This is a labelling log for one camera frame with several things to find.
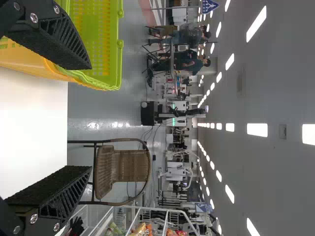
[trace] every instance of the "green shopping basket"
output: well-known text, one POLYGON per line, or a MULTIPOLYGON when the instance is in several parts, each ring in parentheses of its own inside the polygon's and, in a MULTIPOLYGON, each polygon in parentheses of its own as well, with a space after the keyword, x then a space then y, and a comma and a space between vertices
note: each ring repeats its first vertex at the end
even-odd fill
POLYGON ((123 0, 63 0, 62 7, 69 9, 68 14, 88 51, 92 70, 72 71, 59 66, 57 69, 86 85, 119 90, 124 42, 118 36, 119 19, 124 16, 123 0))

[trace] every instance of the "screw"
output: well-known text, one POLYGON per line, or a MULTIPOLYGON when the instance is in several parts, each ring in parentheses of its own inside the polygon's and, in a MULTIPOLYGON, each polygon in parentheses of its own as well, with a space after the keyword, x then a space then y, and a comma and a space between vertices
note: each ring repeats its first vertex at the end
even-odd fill
POLYGON ((14 6, 15 10, 17 10, 17 11, 21 10, 21 7, 17 2, 14 2, 13 6, 14 6))
POLYGON ((18 225, 17 227, 14 228, 13 234, 14 234, 14 235, 17 235, 20 230, 21 230, 21 227, 18 225))
POLYGON ((60 224, 59 223, 56 223, 55 226, 54 226, 54 232, 57 232, 60 228, 60 224))
POLYGON ((54 6, 54 11, 56 14, 59 14, 60 10, 59 10, 59 7, 57 5, 54 6))
POLYGON ((35 13, 31 13, 30 14, 30 18, 31 18, 31 21, 33 22, 33 23, 38 23, 38 17, 36 16, 36 14, 35 13))
POLYGON ((31 216, 31 219, 30 219, 30 224, 35 224, 35 222, 37 221, 38 219, 38 214, 34 214, 31 216))

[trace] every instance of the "ceiling light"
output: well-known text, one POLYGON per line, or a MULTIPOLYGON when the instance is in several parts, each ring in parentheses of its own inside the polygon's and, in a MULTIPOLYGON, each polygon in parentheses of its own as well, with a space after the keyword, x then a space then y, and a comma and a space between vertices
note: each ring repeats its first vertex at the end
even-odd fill
POLYGON ((219 22, 219 25, 218 25, 218 28, 217 28, 217 32, 216 32, 216 37, 219 36, 220 30, 221 30, 221 26, 222 26, 222 23, 221 23, 221 21, 220 21, 220 22, 219 22))
POLYGON ((302 142, 304 144, 315 145, 315 124, 302 125, 302 142))
POLYGON ((227 184, 225 185, 225 192, 228 195, 231 202, 234 204, 234 194, 232 193, 231 189, 227 186, 227 184))
POLYGON ((222 234, 222 228, 221 225, 218 226, 218 233, 221 235, 222 234))
POLYGON ((217 83, 222 79, 222 72, 217 75, 217 83))
POLYGON ((253 37, 253 35, 256 33, 256 31, 259 29, 259 27, 262 25, 262 23, 267 18, 267 7, 264 6, 261 12, 258 14, 254 22, 252 23, 251 27, 246 32, 246 42, 248 43, 250 39, 253 37))
POLYGON ((216 171, 216 176, 217 176, 218 180, 220 182, 222 182, 222 175, 220 174, 220 172, 218 170, 216 171))
POLYGON ((226 123, 225 130, 229 132, 234 132, 234 123, 226 123))
POLYGON ((215 209, 215 205, 213 204, 212 199, 210 200, 210 205, 212 206, 212 209, 214 210, 215 209))
POLYGON ((231 0, 226 0, 225 3, 225 12, 227 12, 228 6, 230 5, 231 0))
POLYGON ((225 70, 228 70, 230 68, 230 66, 233 64, 233 62, 234 62, 234 53, 232 53, 230 58, 227 60, 227 62, 225 64, 225 70))
POLYGON ((268 125, 265 123, 248 123, 247 134, 268 137, 268 125))
POLYGON ((210 161, 210 166, 211 166, 211 169, 212 169, 212 170, 215 169, 215 164, 213 163, 213 161, 210 161))
POLYGON ((222 123, 217 123, 217 129, 222 130, 222 123))
POLYGON ((210 48, 210 54, 213 53, 213 50, 215 49, 215 43, 212 43, 211 48, 210 48))
POLYGON ((247 218, 247 229, 250 232, 251 236, 260 236, 255 226, 252 224, 251 220, 247 218))

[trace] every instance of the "man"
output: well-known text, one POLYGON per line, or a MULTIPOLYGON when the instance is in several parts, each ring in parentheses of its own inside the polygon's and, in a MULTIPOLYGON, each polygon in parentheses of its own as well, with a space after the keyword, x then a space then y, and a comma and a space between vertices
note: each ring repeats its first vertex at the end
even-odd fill
POLYGON ((211 36, 210 32, 203 31, 204 27, 199 27, 197 23, 183 24, 180 26, 180 30, 174 30, 170 36, 166 39, 149 39, 148 43, 166 43, 171 44, 189 44, 190 48, 197 48, 200 42, 205 42, 211 36))
MULTIPOLYGON (((196 75, 203 66, 209 67, 211 65, 210 59, 180 59, 174 60, 174 68, 176 70, 185 70, 189 71, 191 75, 196 75)), ((160 63, 156 63, 152 66, 154 71, 169 71, 170 70, 170 61, 160 60, 160 63)))

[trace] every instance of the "tiled floor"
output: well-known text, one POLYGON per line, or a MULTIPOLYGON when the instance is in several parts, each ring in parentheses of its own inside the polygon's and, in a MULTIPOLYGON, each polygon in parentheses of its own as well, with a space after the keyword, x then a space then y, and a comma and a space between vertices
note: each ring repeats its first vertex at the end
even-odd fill
MULTIPOLYGON (((146 22, 138 0, 124 1, 125 17, 120 21, 120 39, 124 40, 123 83, 119 91, 96 91, 90 88, 69 84, 68 89, 68 139, 98 140, 114 138, 141 138, 151 129, 141 126, 140 103, 146 100, 145 76, 141 72, 146 68, 145 52, 141 45, 147 38, 146 22)), ((154 132, 148 139, 152 148, 154 132)), ((162 152, 165 147, 165 128, 158 129, 155 137, 155 167, 162 166, 162 152)), ((115 144, 115 149, 137 149, 138 143, 115 144)), ((93 149, 78 145, 68 145, 68 165, 92 165, 93 149)), ((152 199, 153 190, 147 188, 146 199, 152 199)), ((135 184, 128 184, 130 196, 135 194, 135 184)), ((127 199, 126 183, 116 183, 105 197, 106 201, 124 201, 127 199)))

